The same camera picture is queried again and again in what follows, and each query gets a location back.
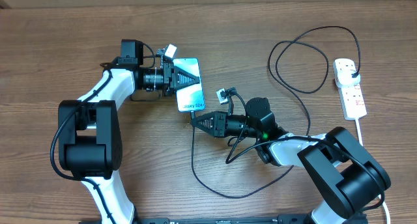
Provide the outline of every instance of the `power strip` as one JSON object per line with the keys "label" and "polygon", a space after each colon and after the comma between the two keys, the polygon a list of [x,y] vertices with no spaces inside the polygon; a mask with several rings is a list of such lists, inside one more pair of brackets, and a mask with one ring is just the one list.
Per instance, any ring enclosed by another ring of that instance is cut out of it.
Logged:
{"label": "power strip", "polygon": [[345,119],[355,120],[365,116],[367,113],[364,96],[358,82],[360,76],[352,77],[352,73],[356,71],[354,62],[350,59],[336,59],[333,69]]}

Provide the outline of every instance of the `white cable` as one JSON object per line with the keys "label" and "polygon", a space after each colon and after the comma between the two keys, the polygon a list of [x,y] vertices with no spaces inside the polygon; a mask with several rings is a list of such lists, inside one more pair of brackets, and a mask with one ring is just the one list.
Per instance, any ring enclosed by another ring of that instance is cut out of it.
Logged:
{"label": "white cable", "polygon": [[[360,132],[359,119],[355,119],[354,122],[356,123],[356,131],[358,132],[359,143],[363,146],[364,143],[362,142],[362,133]],[[385,211],[386,224],[391,224],[390,211],[388,210],[388,207],[385,201],[383,202],[382,207],[384,208],[384,211]]]}

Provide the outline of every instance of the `wood grain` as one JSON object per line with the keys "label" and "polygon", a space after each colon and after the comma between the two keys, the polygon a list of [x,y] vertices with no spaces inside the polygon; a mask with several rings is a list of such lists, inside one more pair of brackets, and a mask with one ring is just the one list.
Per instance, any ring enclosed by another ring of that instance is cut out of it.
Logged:
{"label": "wood grain", "polygon": [[[0,10],[0,223],[99,218],[87,190],[53,172],[48,152],[59,102],[78,98],[100,79],[98,63],[119,54],[122,38],[154,49],[174,43],[179,57],[198,57],[205,112],[225,110],[215,90],[235,86],[245,100],[267,97],[279,125],[304,134],[299,103],[269,76],[266,60],[275,43],[322,25],[349,27],[360,41],[364,144],[392,179],[386,201],[393,222],[416,223],[416,12],[413,1]],[[302,40],[321,48],[330,62],[357,60],[345,31],[317,31]],[[307,90],[318,86],[325,68],[320,54],[301,46],[291,47],[279,64],[290,84]],[[330,70],[319,92],[300,95],[311,114],[311,134],[335,126],[355,132],[343,119],[333,78]],[[141,217],[275,216],[309,212],[322,199],[300,168],[246,199],[223,199],[202,188],[190,169],[190,118],[177,111],[174,98],[125,101],[119,121],[121,176]],[[225,165],[225,142],[197,131],[195,169],[218,191],[244,194],[286,170],[263,165],[254,152]],[[369,218],[384,223],[381,209]]]}

